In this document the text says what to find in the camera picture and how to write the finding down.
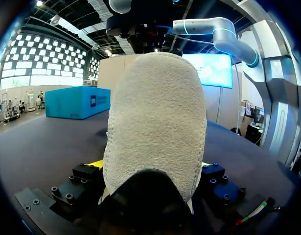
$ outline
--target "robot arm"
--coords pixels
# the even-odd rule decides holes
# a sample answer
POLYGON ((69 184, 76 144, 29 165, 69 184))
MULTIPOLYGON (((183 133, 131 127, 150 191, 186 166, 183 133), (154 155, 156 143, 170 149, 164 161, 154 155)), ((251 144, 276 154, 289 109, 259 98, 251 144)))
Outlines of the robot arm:
POLYGON ((258 64, 258 53, 246 43, 237 40, 234 24, 226 18, 173 21, 172 33, 181 35, 212 34, 213 44, 217 50, 238 57, 249 67, 255 67, 258 64))

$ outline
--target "person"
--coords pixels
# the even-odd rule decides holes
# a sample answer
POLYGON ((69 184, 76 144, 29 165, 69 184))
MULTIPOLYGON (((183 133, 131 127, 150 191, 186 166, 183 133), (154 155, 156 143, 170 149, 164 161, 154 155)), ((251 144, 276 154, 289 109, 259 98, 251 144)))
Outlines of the person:
POLYGON ((42 100, 39 98, 39 96, 37 96, 37 99, 36 99, 36 103, 38 102, 42 102, 42 100))
POLYGON ((24 110, 24 113, 26 113, 24 102, 20 101, 20 103, 19 103, 19 111, 21 112, 21 114, 23 113, 23 110, 24 110))
POLYGON ((39 98, 39 96, 37 96, 37 99, 36 99, 36 106, 38 109, 41 108, 41 104, 42 104, 42 100, 39 98))

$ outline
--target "laboratory equipment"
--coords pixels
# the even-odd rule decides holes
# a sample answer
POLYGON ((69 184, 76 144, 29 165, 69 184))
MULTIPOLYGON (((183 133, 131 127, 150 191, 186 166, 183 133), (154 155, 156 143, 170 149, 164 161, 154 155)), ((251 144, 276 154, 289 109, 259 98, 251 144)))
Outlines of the laboratory equipment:
POLYGON ((18 107, 13 105, 13 101, 9 100, 6 108, 6 117, 4 122, 9 122, 16 120, 20 117, 20 113, 18 112, 18 107))
POLYGON ((263 121, 264 121, 264 110, 255 106, 254 123, 263 124, 263 121))

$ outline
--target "table surface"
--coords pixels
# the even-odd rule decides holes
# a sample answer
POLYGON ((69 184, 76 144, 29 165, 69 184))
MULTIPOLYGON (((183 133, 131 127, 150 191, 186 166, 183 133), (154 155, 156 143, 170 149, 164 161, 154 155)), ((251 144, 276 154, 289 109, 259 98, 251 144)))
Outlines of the table surface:
MULTIPOLYGON (((38 187, 50 194, 79 163, 103 158, 107 142, 108 111, 86 120, 36 118, 0 135, 0 179, 9 196, 23 188, 38 187)), ((273 197, 277 206, 289 201, 298 177, 266 151, 208 121, 203 161, 218 162, 246 198, 257 193, 273 197)), ((264 231, 277 217, 271 213, 258 227, 264 231)))

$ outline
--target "white towel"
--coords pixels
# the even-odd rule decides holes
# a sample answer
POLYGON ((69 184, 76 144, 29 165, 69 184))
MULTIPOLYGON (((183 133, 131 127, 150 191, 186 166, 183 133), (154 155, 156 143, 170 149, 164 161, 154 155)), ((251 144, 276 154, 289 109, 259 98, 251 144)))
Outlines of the white towel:
POLYGON ((141 55, 124 71, 109 115, 103 174, 110 194, 136 172, 158 169, 187 202, 200 180, 207 127, 193 65, 171 53, 141 55))

